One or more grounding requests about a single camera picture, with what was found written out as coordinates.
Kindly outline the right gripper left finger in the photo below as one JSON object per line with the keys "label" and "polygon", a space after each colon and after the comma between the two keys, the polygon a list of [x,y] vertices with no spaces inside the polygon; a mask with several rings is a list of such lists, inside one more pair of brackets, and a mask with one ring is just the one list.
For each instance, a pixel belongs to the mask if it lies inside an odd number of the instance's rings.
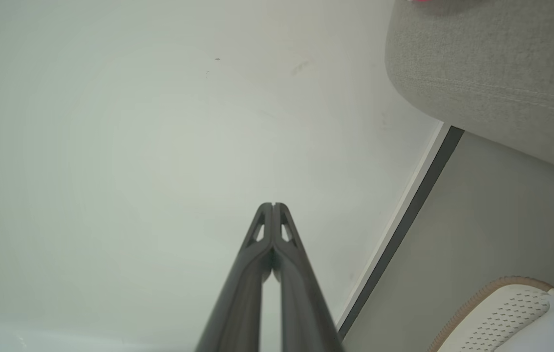
{"label": "right gripper left finger", "polygon": [[262,203],[219,294],[197,352],[257,352],[263,283],[272,270],[273,205]]}

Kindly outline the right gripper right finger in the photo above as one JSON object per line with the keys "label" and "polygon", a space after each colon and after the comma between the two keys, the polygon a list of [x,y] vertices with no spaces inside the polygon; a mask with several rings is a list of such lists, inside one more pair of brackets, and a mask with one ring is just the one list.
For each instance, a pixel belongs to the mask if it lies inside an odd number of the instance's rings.
{"label": "right gripper right finger", "polygon": [[343,352],[310,260],[290,210],[273,206],[273,271],[281,285],[284,352]]}

